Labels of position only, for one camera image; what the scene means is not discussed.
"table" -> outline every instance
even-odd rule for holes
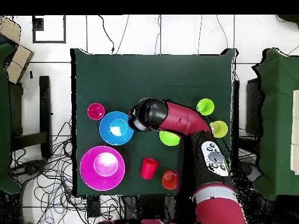
[[[77,183],[77,195],[176,194],[175,190],[163,188],[161,179],[165,170],[175,170],[177,147],[164,145],[155,131],[135,132],[128,143],[111,146],[122,155],[126,166],[124,179],[116,188],[89,188],[80,176],[81,158],[94,146],[110,145],[100,137],[99,121],[88,117],[87,108],[98,102],[106,113],[128,113],[143,97],[156,97],[195,109],[200,99],[209,98],[215,104],[211,118],[226,122],[230,128],[234,56],[234,49],[223,55],[89,55],[72,49],[72,99],[76,103],[72,109],[72,137],[77,146],[77,160],[73,161],[77,181],[73,178],[73,183]],[[230,132],[225,141],[230,143]],[[140,177],[145,157],[159,161],[150,181]]]

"pink bowl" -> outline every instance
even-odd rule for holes
[[[105,114],[105,108],[100,103],[92,103],[87,108],[87,115],[92,120],[100,120]]]
[[[97,191],[111,190],[124,177],[124,160],[115,149],[97,146],[83,155],[80,174],[90,188]]]

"lime green cup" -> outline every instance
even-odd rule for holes
[[[196,105],[196,110],[201,115],[210,115],[214,111],[214,103],[210,99],[202,99]]]
[[[168,131],[159,132],[160,140],[167,146],[175,146],[180,142],[180,137]]]
[[[215,121],[210,123],[212,133],[216,138],[224,137],[228,132],[228,127],[223,121]]]

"red cup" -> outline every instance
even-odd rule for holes
[[[87,115],[92,120],[100,120],[105,114],[105,108],[100,103],[92,103],[87,108]]]
[[[173,171],[167,170],[163,174],[162,185],[168,190],[175,189],[176,188],[176,174]]]
[[[158,165],[159,163],[156,160],[151,158],[144,158],[142,161],[140,176],[145,180],[152,179]]]

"orange cup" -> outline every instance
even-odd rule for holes
[[[173,171],[167,170],[163,174],[162,185],[168,190],[175,189],[176,188],[176,174]]]

